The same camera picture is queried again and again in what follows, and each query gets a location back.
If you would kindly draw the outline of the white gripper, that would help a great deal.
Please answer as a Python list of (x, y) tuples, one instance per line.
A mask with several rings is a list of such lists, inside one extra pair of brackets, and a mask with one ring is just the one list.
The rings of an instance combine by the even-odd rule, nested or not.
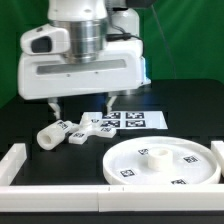
[(61, 55), (21, 55), (18, 91), (27, 100), (48, 99), (57, 120), (61, 108), (55, 97), (109, 92), (106, 113), (112, 111), (117, 93), (144, 84), (144, 59), (133, 52), (117, 55), (104, 52), (90, 63), (69, 64)]

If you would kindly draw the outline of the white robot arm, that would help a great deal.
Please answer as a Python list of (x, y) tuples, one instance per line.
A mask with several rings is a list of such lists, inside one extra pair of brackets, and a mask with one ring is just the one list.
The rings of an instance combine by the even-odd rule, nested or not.
[(18, 66), (21, 97), (117, 95), (147, 85), (139, 17), (131, 0), (49, 0), (49, 23), (24, 33)]

